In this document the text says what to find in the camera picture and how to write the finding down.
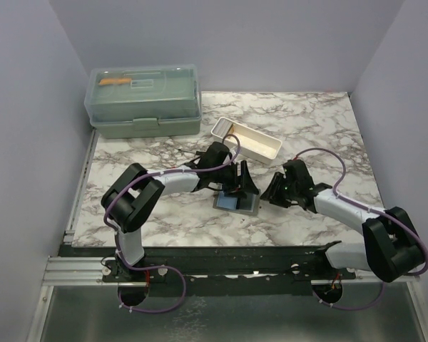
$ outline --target open box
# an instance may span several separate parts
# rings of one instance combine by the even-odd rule
[[[241,154],[264,164],[270,164],[282,146],[281,140],[227,118],[220,118],[211,134],[216,141],[222,141],[227,134],[234,134],[240,140]],[[224,143],[228,147],[236,146],[235,139],[231,137],[226,138]]]

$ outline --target wall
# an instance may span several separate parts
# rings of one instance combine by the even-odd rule
[[[84,65],[194,63],[204,90],[352,91],[403,0],[49,0]]]
[[[407,208],[428,245],[428,0],[405,1],[352,104],[385,204]]]
[[[0,341],[25,341],[90,128],[87,75],[45,0],[0,1]]]

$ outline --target wooden handle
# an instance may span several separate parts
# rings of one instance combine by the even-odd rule
[[[109,86],[111,84],[127,84],[131,82],[131,78],[104,78],[98,82],[99,86]]]

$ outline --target white wall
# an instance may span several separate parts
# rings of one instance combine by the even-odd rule
[[[385,204],[406,208],[428,246],[428,0],[405,1],[352,104]]]
[[[87,75],[46,0],[0,1],[0,341],[25,341],[90,127]]]
[[[203,90],[352,91],[403,0],[49,0],[85,69],[194,63]]]

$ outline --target table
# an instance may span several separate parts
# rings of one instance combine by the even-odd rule
[[[162,170],[193,159],[213,139],[210,130],[220,117],[231,118],[281,139],[271,165],[246,159],[250,174],[264,191],[274,172],[297,152],[325,147],[347,164],[341,192],[357,200],[382,205],[365,147],[346,93],[203,93],[203,119],[198,135],[107,140],[98,137],[87,182],[75,217],[73,247],[112,247],[113,231],[103,223],[100,200],[132,163]],[[323,152],[303,157],[315,181],[334,184],[339,162]],[[260,203],[258,216],[213,209],[213,191],[161,197],[142,226],[145,247],[237,247],[326,244],[334,240],[361,242],[362,237],[328,217],[299,207],[283,209]]]

